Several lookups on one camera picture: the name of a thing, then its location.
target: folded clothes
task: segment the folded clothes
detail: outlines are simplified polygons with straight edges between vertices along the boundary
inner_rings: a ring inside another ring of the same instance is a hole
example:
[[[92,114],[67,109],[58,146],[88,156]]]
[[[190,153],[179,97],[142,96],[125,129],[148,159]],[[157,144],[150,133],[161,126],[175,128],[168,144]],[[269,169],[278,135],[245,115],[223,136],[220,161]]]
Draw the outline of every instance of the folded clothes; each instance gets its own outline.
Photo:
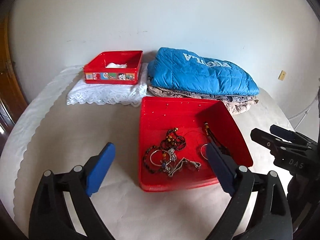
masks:
[[[183,49],[160,48],[148,74],[155,87],[222,96],[259,94],[252,77],[236,64]]]
[[[143,63],[136,85],[86,84],[81,79],[67,95],[67,105],[96,103],[97,105],[131,104],[138,107],[147,94],[148,64]]]
[[[157,97],[172,97],[172,98],[198,98],[198,99],[213,99],[220,100],[224,103],[231,115],[241,114],[248,111],[252,104],[258,103],[258,98],[256,96],[216,96],[207,95],[195,92],[181,91],[181,90],[171,90],[166,88],[154,87],[151,85],[150,80],[148,80],[149,91]]]

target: white lace doily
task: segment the white lace doily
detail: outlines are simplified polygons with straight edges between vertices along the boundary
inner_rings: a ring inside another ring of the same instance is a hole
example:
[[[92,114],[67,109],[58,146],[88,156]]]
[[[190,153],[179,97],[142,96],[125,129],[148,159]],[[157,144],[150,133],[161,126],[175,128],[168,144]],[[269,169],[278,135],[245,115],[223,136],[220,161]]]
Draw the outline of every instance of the white lace doily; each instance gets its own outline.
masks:
[[[147,76],[148,63],[143,63],[136,85],[86,84],[84,79],[81,79],[68,93],[67,105],[121,103],[138,107],[147,94]]]

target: beige cloth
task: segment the beige cloth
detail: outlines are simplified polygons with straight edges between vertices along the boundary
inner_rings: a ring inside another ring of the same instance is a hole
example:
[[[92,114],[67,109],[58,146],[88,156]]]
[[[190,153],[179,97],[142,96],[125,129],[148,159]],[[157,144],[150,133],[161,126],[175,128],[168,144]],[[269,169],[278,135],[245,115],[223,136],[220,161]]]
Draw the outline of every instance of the beige cloth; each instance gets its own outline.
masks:
[[[147,193],[138,185],[138,134],[140,108],[132,106],[65,104],[75,80],[55,101],[28,144],[14,191],[15,222],[28,235],[33,198],[43,172],[68,172],[97,155],[107,142],[116,146],[116,158],[100,190],[91,201],[102,221],[117,240],[205,239],[225,210],[230,196],[219,184],[182,191]],[[269,150],[250,139],[257,127],[267,131],[272,124],[290,128],[274,100],[261,90],[259,104],[235,116],[254,165],[252,171],[266,174],[275,170],[286,191],[288,171],[273,165]],[[71,199],[66,194],[71,219],[84,233]],[[237,234],[244,231],[255,202],[252,196]]]
[[[214,96],[206,95],[188,91],[181,90],[170,90],[166,88],[159,88],[150,85],[148,81],[149,91],[157,97],[170,97],[170,98],[199,98],[199,99],[213,99],[220,100],[224,103],[231,115],[237,115],[248,111],[251,105],[258,103],[258,98],[256,96],[240,97],[240,96]]]

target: blue down jacket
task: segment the blue down jacket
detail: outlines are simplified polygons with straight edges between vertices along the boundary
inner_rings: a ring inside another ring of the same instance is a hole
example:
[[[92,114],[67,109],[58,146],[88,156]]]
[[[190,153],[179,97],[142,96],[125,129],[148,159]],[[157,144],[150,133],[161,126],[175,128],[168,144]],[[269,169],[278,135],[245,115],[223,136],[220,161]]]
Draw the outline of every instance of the blue down jacket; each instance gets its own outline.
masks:
[[[252,77],[236,64],[183,49],[160,48],[148,65],[148,74],[155,87],[210,95],[259,94]]]

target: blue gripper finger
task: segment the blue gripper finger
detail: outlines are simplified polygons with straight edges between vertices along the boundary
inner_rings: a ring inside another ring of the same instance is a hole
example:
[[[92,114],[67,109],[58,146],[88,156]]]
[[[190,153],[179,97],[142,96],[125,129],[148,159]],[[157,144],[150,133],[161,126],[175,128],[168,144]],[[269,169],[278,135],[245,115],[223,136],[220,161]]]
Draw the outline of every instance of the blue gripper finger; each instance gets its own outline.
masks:
[[[234,188],[236,163],[231,156],[223,155],[215,143],[208,143],[206,155],[211,169],[217,176],[223,191],[233,196],[236,191]]]
[[[115,156],[116,148],[114,144],[108,143],[98,156],[94,156],[94,158],[97,157],[98,160],[93,167],[91,167],[89,161],[87,162],[89,174],[87,175],[87,187],[85,192],[89,197],[99,190],[100,185],[106,176]]]
[[[278,136],[282,139],[285,139],[286,141],[292,142],[294,140],[294,135],[292,131],[286,130],[282,127],[279,127],[275,124],[270,126],[270,133],[272,133],[275,136]]]

